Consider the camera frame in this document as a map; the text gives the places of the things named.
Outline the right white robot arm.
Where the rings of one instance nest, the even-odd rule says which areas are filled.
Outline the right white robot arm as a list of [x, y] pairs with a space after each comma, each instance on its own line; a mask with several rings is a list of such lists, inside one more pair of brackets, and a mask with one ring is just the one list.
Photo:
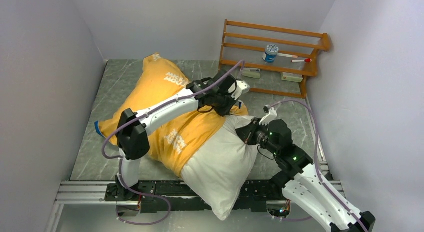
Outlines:
[[258, 145], [272, 153], [280, 171], [271, 178], [270, 194], [299, 205], [327, 232], [370, 232], [376, 218], [350, 203], [324, 177], [305, 150], [296, 145], [292, 131], [282, 119], [261, 125], [254, 117], [236, 129], [247, 145]]

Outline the blue orange cartoon pillowcase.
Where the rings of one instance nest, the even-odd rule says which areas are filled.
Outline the blue orange cartoon pillowcase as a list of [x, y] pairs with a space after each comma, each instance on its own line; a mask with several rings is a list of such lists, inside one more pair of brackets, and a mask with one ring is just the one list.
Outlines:
[[228, 72], [189, 81], [175, 63], [155, 53], [143, 60], [142, 75], [123, 105], [95, 128], [118, 146], [119, 174], [125, 179], [139, 177], [145, 155], [179, 176], [227, 115], [247, 115], [240, 96], [248, 90]]

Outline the white pillow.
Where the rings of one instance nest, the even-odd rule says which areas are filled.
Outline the white pillow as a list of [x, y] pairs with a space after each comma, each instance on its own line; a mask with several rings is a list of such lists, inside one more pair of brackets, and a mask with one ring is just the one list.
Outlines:
[[256, 146], [245, 144], [236, 133], [252, 118], [226, 116], [224, 125], [181, 170], [182, 179], [222, 221], [229, 217], [257, 158]]

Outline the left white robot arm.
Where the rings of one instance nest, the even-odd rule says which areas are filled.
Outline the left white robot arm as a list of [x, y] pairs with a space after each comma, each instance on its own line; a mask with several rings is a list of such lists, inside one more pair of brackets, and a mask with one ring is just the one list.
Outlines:
[[116, 132], [121, 165], [115, 177], [115, 198], [132, 200], [139, 192], [138, 169], [141, 158], [151, 148], [148, 137], [171, 120], [209, 106], [220, 116], [230, 113], [250, 86], [224, 73], [189, 83], [186, 88], [163, 102], [137, 112], [122, 112]]

